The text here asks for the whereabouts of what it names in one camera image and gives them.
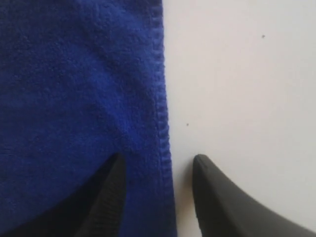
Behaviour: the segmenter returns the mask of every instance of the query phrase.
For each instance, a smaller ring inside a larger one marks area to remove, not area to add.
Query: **white background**
[[[316,1],[164,0],[179,237],[198,237],[190,163],[316,231]]]

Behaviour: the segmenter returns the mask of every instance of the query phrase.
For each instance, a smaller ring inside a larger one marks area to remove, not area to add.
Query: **blue fabric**
[[[0,234],[115,152],[120,236],[174,237],[161,0],[0,1]]]

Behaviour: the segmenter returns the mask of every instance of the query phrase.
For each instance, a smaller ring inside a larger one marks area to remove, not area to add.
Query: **blue towel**
[[[116,152],[120,236],[176,236],[161,0],[1,0],[0,234]]]

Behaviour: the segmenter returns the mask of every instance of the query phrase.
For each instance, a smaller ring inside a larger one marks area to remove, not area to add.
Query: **blue microfiber cloth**
[[[120,236],[176,236],[161,0],[0,1],[0,235],[116,152]]]

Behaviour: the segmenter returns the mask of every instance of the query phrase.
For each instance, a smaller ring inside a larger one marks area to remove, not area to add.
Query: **white surface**
[[[197,153],[316,231],[315,23],[315,0],[164,0],[179,237],[200,236],[186,178]]]

